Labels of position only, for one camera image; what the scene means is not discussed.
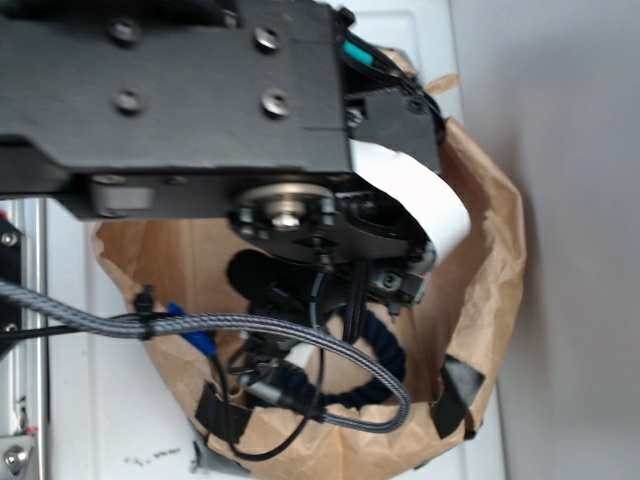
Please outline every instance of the screw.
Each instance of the screw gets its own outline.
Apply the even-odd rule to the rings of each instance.
[[[238,220],[242,223],[253,223],[253,210],[250,208],[240,208],[238,210]]]
[[[94,175],[91,180],[101,185],[124,185],[127,179],[120,175]]]
[[[137,115],[144,108],[142,97],[131,90],[120,90],[113,97],[113,103],[123,115]]]
[[[279,232],[295,232],[300,228],[300,219],[290,212],[282,212],[271,219],[271,224]]]
[[[255,230],[251,225],[241,226],[239,232],[243,237],[253,237],[253,235],[255,234]]]
[[[120,17],[109,23],[109,34],[116,45],[129,48],[140,41],[142,30],[132,18]]]
[[[18,243],[18,235],[14,232],[3,233],[0,241],[5,247],[13,247],[16,243]]]
[[[347,110],[347,126],[355,128],[362,123],[364,115],[358,108],[349,108]]]
[[[118,212],[117,210],[101,210],[100,212],[98,212],[98,214],[101,217],[105,217],[105,218],[124,218],[127,216],[126,213],[123,212]]]
[[[280,48],[278,34],[267,27],[256,27],[254,31],[256,45],[262,53],[274,53]]]
[[[4,464],[11,472],[11,475],[17,475],[20,470],[27,466],[29,455],[22,447],[13,446],[4,453]]]
[[[272,118],[286,117],[290,113],[287,94],[276,88],[264,92],[262,106]]]

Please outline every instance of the hex screw head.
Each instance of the hex screw head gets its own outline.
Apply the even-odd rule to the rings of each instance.
[[[109,35],[119,47],[131,48],[142,38],[142,29],[132,18],[118,17],[109,22]]]
[[[127,116],[138,115],[144,109],[144,100],[133,90],[120,90],[113,96],[113,104],[118,111]]]
[[[262,106],[272,118],[286,117],[291,113],[287,94],[282,90],[270,88],[262,95]]]
[[[279,232],[295,232],[300,228],[300,219],[290,212],[282,212],[271,219],[271,224]]]
[[[262,53],[272,54],[280,48],[278,34],[268,27],[256,27],[254,37],[256,46]]]

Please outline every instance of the crumpled paper bag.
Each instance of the crumpled paper bag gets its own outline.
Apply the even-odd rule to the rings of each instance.
[[[388,479],[444,453],[460,444],[465,433],[480,428],[522,296],[523,210],[516,188],[460,124],[450,119],[447,128],[442,176],[467,206],[471,233],[433,272],[423,301],[404,309],[395,323],[384,308],[372,306],[407,352],[405,384],[413,399],[409,419],[388,435],[310,422],[278,457],[262,463],[236,459],[254,477]],[[129,302],[141,285],[153,284],[160,303],[174,300],[190,313],[245,312],[246,301],[227,283],[225,269],[235,252],[251,246],[234,235],[224,219],[105,223],[94,243],[99,262]],[[216,340],[223,362],[241,344],[234,332],[219,332]],[[356,346],[371,352],[362,342]],[[215,383],[208,362],[179,337],[155,338],[146,347],[185,414],[208,435],[208,446],[234,459],[225,442],[209,435],[194,417],[203,385]],[[431,409],[442,394],[445,355],[473,367],[485,381],[465,420],[440,438]],[[325,390],[342,392],[368,380],[355,365],[327,357]],[[315,363],[310,363],[311,375]],[[241,394],[234,398],[242,403]],[[384,421],[396,407],[390,403],[360,411],[329,408],[340,415]],[[270,450],[298,422],[289,411],[256,409],[238,447],[248,453]]]

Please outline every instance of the black tape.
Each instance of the black tape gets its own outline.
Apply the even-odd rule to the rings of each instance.
[[[233,435],[227,432],[228,411],[231,412]],[[196,410],[196,420],[220,440],[237,444],[247,428],[251,413],[253,413],[252,410],[233,404],[225,408],[224,402],[217,395],[216,386],[206,383]]]
[[[464,421],[485,376],[451,355],[445,357],[440,373],[444,391],[431,409],[431,418],[440,438],[445,438],[455,432]]]

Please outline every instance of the black metal plate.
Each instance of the black metal plate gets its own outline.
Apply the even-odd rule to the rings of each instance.
[[[22,283],[22,234],[7,219],[0,216],[0,278]],[[22,309],[0,301],[0,331],[20,329]],[[13,348],[15,342],[0,341],[0,359]]]

